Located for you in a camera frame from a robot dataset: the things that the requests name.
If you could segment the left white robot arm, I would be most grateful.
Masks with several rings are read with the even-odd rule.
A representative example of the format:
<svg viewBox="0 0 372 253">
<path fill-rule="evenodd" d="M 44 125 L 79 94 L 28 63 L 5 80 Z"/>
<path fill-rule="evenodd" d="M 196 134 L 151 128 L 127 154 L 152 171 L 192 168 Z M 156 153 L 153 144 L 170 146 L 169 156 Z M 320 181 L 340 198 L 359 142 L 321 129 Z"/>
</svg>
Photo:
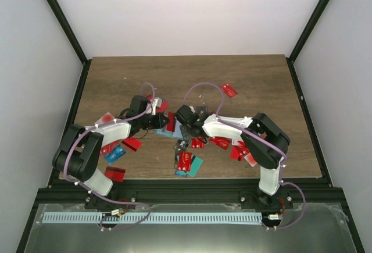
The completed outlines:
<svg viewBox="0 0 372 253">
<path fill-rule="evenodd" d="M 113 182 L 98 169 L 101 149 L 134 136 L 140 130 L 161 129 L 169 118 L 158 109 L 164 104 L 159 97 L 136 95 L 129 108 L 122 110 L 108 122 L 100 122 L 91 127 L 78 124 L 69 126 L 52 165 L 66 177 L 75 179 L 89 191 L 98 195 L 98 201 L 107 209 L 114 208 L 119 195 L 112 190 Z"/>
</svg>

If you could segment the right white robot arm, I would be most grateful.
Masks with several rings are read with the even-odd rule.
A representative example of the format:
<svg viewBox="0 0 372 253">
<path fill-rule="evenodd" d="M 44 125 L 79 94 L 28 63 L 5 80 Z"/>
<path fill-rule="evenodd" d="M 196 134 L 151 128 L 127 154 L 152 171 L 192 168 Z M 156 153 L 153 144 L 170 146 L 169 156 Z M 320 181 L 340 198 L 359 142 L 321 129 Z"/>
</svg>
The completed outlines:
<svg viewBox="0 0 372 253">
<path fill-rule="evenodd" d="M 257 199 L 261 206 L 272 208 L 279 201 L 282 170 L 287 160 L 289 137 L 264 113 L 254 117 L 224 117 L 217 113 L 201 115 L 183 105 L 175 113 L 186 137 L 223 137 L 243 142 L 260 166 Z"/>
</svg>

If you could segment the blue leather card holder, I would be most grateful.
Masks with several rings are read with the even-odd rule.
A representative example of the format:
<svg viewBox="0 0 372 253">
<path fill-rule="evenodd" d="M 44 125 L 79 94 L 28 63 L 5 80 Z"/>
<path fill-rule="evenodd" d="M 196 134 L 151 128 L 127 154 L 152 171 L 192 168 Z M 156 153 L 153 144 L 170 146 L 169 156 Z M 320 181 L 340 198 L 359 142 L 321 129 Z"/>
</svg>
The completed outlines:
<svg viewBox="0 0 372 253">
<path fill-rule="evenodd" d="M 184 137 L 181 132 L 181 123 L 179 121 L 176 121 L 175 129 L 174 131 L 169 131 L 167 129 L 167 126 L 169 124 L 167 123 L 165 126 L 163 126 L 161 129 L 156 129 L 154 132 L 156 135 L 162 136 L 162 137 L 169 137 L 169 138 L 175 138 L 178 140 L 191 140 L 191 137 Z"/>
</svg>

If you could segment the lone red card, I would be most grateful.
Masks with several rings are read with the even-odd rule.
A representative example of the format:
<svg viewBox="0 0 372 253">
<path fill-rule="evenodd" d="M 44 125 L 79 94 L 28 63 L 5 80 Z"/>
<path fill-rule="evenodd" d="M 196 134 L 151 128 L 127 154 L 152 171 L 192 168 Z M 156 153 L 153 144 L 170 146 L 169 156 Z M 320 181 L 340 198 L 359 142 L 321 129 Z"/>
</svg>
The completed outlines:
<svg viewBox="0 0 372 253">
<path fill-rule="evenodd" d="M 223 84 L 220 88 L 229 98 L 235 97 L 238 94 L 235 88 L 229 83 Z"/>
</svg>

